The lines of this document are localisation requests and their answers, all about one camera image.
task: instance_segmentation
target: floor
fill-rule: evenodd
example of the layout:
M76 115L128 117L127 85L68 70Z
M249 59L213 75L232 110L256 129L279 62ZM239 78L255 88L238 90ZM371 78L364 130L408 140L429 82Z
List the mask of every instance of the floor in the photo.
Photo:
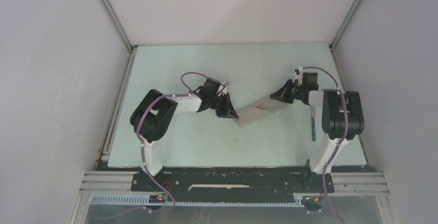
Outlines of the floor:
M248 44L140 46L117 123L109 167L138 167L140 143L129 118L150 89L162 93L185 93L180 76L201 72L228 88L236 110L254 104L278 90L293 70L319 66L337 78L327 44ZM188 75L193 89L205 79ZM335 88L318 72L320 89ZM181 113L173 117L162 142L164 166L243 167L302 166L316 151L322 137L321 109L316 111L316 141L311 138L310 108L297 101L246 127L216 117L213 110ZM356 137L342 150L335 165L365 165Z

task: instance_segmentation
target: white table surface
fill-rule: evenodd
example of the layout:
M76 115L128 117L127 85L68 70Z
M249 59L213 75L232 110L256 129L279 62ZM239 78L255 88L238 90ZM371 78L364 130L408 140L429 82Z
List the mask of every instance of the white table surface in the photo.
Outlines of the white table surface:
M322 67L339 82L327 44L140 46L108 166L140 166L140 142L129 119L150 89L164 94L186 93L180 76L197 71L221 82L228 80L231 101L238 110L278 90L300 66ZM193 89L205 81L197 75L187 75L185 79ZM335 88L322 72L318 72L318 83L320 89ZM170 167L302 166L316 151L322 137L321 112L317 108L316 141L311 139L310 107L300 101L246 127L216 117L211 109L177 114L160 140L163 164ZM344 147L334 164L366 164L357 137Z

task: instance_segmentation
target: white wall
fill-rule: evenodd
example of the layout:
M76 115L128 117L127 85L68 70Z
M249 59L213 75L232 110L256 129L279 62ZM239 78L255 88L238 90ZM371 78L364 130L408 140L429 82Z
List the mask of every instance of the white wall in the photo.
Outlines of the white wall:
M354 0L110 0L137 45L324 42Z
M99 0L0 3L0 223L66 223L127 50Z
M436 223L438 0L364 0L336 51L406 223Z

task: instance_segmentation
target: gray wall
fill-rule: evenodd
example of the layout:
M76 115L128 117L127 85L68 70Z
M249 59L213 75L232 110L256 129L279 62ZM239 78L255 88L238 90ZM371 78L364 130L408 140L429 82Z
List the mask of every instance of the gray wall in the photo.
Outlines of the gray wall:
M336 57L364 144L406 223L436 223L438 0L364 0Z
M66 223L127 50L99 0L0 6L0 223Z

